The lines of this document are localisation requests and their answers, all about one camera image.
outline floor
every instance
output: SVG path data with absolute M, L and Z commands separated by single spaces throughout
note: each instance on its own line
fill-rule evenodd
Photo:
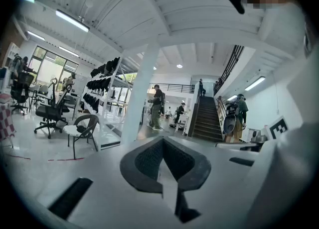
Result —
M 64 114 L 69 124 L 72 123 L 73 111 Z M 6 170 L 12 183 L 20 188 L 29 196 L 37 197 L 41 194 L 41 191 L 50 184 L 59 173 L 67 169 L 77 166 L 83 159 L 94 154 L 95 148 L 92 140 L 89 140 L 89 144 L 85 139 L 80 139 L 76 142 L 76 160 L 73 159 L 72 144 L 67 146 L 67 134 L 59 131 L 51 132 L 51 139 L 47 138 L 47 129 L 40 129 L 35 134 L 33 131 L 39 126 L 42 121 L 41 117 L 35 115 L 35 109 L 32 109 L 30 113 L 25 116 L 18 111 L 15 111 L 13 116 L 13 123 L 16 129 L 15 137 L 12 137 L 14 148 L 11 148 L 8 140 L 3 141 L 4 155 L 2 160 L 6 164 Z M 157 135 L 163 136 L 176 136 L 185 138 L 200 144 L 212 145 L 211 142 L 182 136 L 182 131 L 175 132 L 175 128 L 169 126 L 172 123 L 172 119 L 160 119 L 160 124 L 163 127 L 163 131 L 154 131 L 150 127 L 147 127 L 148 117 L 144 117 L 144 123 L 140 126 L 138 133 L 138 139 L 144 139 Z M 65 123 L 59 122 L 58 126 L 64 127 Z M 176 184 L 165 164 L 161 166 L 162 176 L 159 177 L 159 181 L 163 182 L 167 180 L 164 187 L 171 187 L 172 184 Z M 167 201 L 170 201 L 169 195 L 166 195 Z M 171 208 L 173 209 L 174 202 L 170 201 Z

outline display stand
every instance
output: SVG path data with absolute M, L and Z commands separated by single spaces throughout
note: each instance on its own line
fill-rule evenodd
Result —
M 110 146 L 118 145 L 121 141 L 121 137 L 118 135 L 119 131 L 116 131 L 116 129 L 118 130 L 118 128 L 124 124 L 125 116 L 114 115 L 113 113 L 108 111 L 106 107 L 108 105 L 108 102 L 122 104 L 124 107 L 128 105 L 125 102 L 111 98 L 113 92 L 112 87 L 128 88 L 130 91 L 132 91 L 133 88 L 133 84 L 130 84 L 125 77 L 125 74 L 131 73 L 131 71 L 127 70 L 128 67 L 125 64 L 123 64 L 123 68 L 125 69 L 123 70 L 122 63 L 124 63 L 124 60 L 122 57 L 120 57 L 116 69 L 114 70 L 111 76 L 102 78 L 96 76 L 90 80 L 92 81 L 111 78 L 107 93 L 104 93 L 103 96 L 100 94 L 94 94 L 91 90 L 85 87 L 84 92 L 82 94 L 82 101 L 84 102 L 84 107 L 90 112 L 90 114 L 97 115 L 99 117 L 99 127 L 96 127 L 96 130 L 93 133 L 93 137 L 97 143 L 99 151 Z M 124 80 L 118 79 L 116 77 L 117 75 L 123 75 Z M 83 100 L 83 96 L 86 93 L 88 93 L 91 96 L 94 96 L 97 99 L 100 99 L 100 101 L 104 103 L 103 106 L 99 105 L 97 113 L 95 110 L 92 109 L 92 107 L 89 104 L 87 104 Z

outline black office chair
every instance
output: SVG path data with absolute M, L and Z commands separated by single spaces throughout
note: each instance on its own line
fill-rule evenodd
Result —
M 42 117 L 43 121 L 46 120 L 46 122 L 40 122 L 40 126 L 37 127 L 36 129 L 34 129 L 34 133 L 36 133 L 36 131 L 39 129 L 47 127 L 48 131 L 49 131 L 48 139 L 51 139 L 50 128 L 54 128 L 54 129 L 57 129 L 60 132 L 62 132 L 62 129 L 56 126 L 56 124 L 59 121 L 63 121 L 66 124 L 68 124 L 66 121 L 64 121 L 62 119 L 62 108 L 63 108 L 64 102 L 65 102 L 65 96 L 66 96 L 67 92 L 72 89 L 72 86 L 68 85 L 66 87 L 66 90 L 64 91 L 63 95 L 61 96 L 61 98 L 59 99 L 59 102 L 57 104 L 55 104 L 54 89 L 55 89 L 55 83 L 53 83 L 52 98 L 46 98 L 46 99 L 48 99 L 49 104 L 41 103 L 41 106 L 39 106 L 37 108 L 37 110 L 35 111 L 35 114 L 37 116 Z
M 29 87 L 33 81 L 34 76 L 31 74 L 21 72 L 18 76 L 18 81 L 14 82 L 12 88 L 11 88 L 11 96 L 13 99 L 16 100 L 16 104 L 12 105 L 14 109 L 12 110 L 12 113 L 15 110 L 22 110 L 23 115 L 25 115 L 24 110 L 26 109 L 26 112 L 28 112 L 28 107 L 22 106 L 25 104 L 25 102 L 29 98 Z

